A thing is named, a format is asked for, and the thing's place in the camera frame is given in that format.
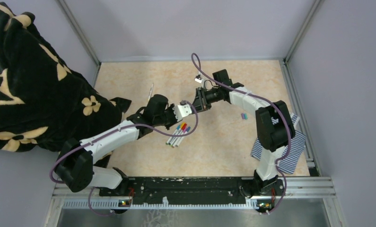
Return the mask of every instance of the floral blanket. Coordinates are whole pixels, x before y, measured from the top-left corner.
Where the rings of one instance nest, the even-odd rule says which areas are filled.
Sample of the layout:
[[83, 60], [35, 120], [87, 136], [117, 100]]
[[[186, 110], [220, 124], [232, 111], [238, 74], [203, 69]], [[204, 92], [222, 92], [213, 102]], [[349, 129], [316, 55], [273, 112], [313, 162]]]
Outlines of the floral blanket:
[[121, 122], [131, 101], [107, 100], [68, 67], [33, 24], [0, 3], [0, 149], [59, 151]]

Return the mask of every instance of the marble-patterned surface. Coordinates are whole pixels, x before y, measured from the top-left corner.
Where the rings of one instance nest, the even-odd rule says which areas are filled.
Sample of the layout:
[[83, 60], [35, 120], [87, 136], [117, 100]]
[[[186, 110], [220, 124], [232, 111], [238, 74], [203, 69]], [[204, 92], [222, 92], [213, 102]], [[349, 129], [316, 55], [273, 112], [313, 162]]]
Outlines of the marble-patterned surface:
[[[271, 101], [284, 100], [291, 109], [278, 61], [203, 61], [202, 69], [209, 75], [227, 69], [233, 82]], [[95, 88], [107, 98], [132, 100], [129, 116], [146, 105], [152, 83], [153, 94], [168, 97], [170, 103], [192, 102], [200, 86], [195, 75], [190, 61], [103, 63]], [[227, 102], [214, 103], [211, 110], [199, 114], [197, 130], [180, 147], [171, 148], [165, 145], [168, 137], [151, 133], [118, 148], [109, 167], [118, 167], [128, 176], [252, 176], [259, 164], [250, 157], [256, 122], [253, 116], [242, 120], [242, 112]], [[195, 116], [184, 121], [193, 128]], [[304, 155], [293, 175], [309, 175]]]

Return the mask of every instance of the yellow flower pattern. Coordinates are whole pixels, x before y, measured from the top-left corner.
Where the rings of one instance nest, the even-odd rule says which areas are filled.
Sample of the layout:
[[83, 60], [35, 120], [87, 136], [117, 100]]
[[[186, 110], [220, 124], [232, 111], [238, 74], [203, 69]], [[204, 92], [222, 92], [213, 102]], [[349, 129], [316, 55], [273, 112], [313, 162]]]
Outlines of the yellow flower pattern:
[[21, 144], [37, 144], [35, 138], [41, 136], [43, 133], [46, 132], [47, 129], [48, 127], [41, 127], [21, 134], [14, 134], [9, 131], [1, 131], [0, 140], [8, 140], [7, 144], [1, 149], [14, 152], [18, 150]]
[[93, 111], [97, 113], [101, 106], [101, 103], [99, 103], [94, 96], [90, 96], [90, 99], [82, 99], [82, 104], [85, 106], [85, 108], [83, 108], [83, 114], [85, 116], [91, 115]]
[[42, 45], [42, 44], [39, 44], [39, 45], [40, 45], [40, 47], [41, 47], [44, 51], [46, 51], [47, 55], [49, 55], [49, 57], [50, 57], [51, 59], [53, 59], [53, 61], [55, 61], [55, 62], [57, 63], [57, 79], [58, 79], [58, 81], [64, 79], [64, 78], [67, 76], [68, 73], [71, 73], [71, 70], [68, 69], [67, 66], [65, 66], [65, 65], [61, 65], [61, 64], [60, 64], [60, 61], [59, 61], [58, 58], [57, 58], [57, 56], [55, 56], [53, 53], [51, 53], [51, 52], [49, 51], [49, 49], [47, 49], [47, 47], [45, 47], [45, 46]]

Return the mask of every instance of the striped cloth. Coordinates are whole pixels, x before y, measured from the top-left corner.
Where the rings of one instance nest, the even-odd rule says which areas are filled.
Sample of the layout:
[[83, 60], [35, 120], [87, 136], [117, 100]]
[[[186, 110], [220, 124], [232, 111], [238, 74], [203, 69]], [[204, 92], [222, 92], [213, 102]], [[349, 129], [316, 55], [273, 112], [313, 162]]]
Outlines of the striped cloth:
[[[294, 123], [294, 126], [297, 125], [297, 122], [299, 121], [298, 116], [293, 114], [291, 116], [291, 120]], [[273, 124], [276, 124], [278, 122], [278, 119], [272, 119]], [[299, 131], [295, 131], [295, 137], [291, 140], [291, 151], [289, 155], [280, 161], [279, 167], [280, 170], [287, 174], [293, 174], [295, 171], [295, 168], [297, 167], [298, 160], [300, 155], [302, 154], [302, 151], [305, 149], [305, 140], [306, 135]], [[263, 147], [260, 144], [259, 138], [256, 139], [256, 142], [253, 145], [251, 156], [260, 160], [260, 157], [262, 156], [262, 149]], [[284, 152], [282, 153], [285, 155], [287, 152], [287, 147], [285, 147]]]

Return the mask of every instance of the white robotic arm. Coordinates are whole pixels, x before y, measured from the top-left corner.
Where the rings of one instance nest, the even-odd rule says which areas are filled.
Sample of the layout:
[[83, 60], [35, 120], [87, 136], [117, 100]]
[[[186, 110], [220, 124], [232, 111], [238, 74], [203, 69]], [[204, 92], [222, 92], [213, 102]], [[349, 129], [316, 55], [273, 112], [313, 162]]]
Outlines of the white robotic arm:
[[[169, 127], [180, 122], [184, 117], [191, 115], [192, 108], [199, 113], [209, 110], [211, 103], [224, 100], [241, 107], [256, 117], [258, 136], [263, 146], [263, 153], [260, 165], [254, 173], [255, 190], [261, 192], [267, 189], [270, 184], [277, 181], [278, 175], [275, 161], [281, 157], [286, 146], [285, 128], [281, 128], [280, 125], [273, 125], [271, 118], [276, 117], [274, 109], [267, 102], [248, 96], [247, 94], [250, 91], [242, 84], [232, 84], [226, 70], [216, 72], [213, 76], [217, 81], [243, 91], [246, 95], [237, 91], [229, 91], [223, 87], [213, 87], [210, 90], [199, 87], [196, 89], [196, 97], [192, 105], [171, 104], [167, 108], [168, 99], [161, 95], [154, 95], [146, 107], [142, 107], [136, 114], [129, 116], [119, 125], [92, 138], [67, 142], [60, 153], [60, 157], [77, 146], [82, 145], [83, 149], [67, 157], [57, 166], [55, 172], [73, 192], [78, 192], [87, 186], [125, 191], [128, 177], [121, 170], [100, 168], [93, 166], [93, 164], [115, 148], [138, 140], [153, 131], [150, 128], [141, 127], [142, 124], [152, 127], [166, 126], [169, 129]], [[285, 113], [284, 116], [287, 116], [285, 120], [292, 125], [285, 103], [279, 101], [275, 104]]]

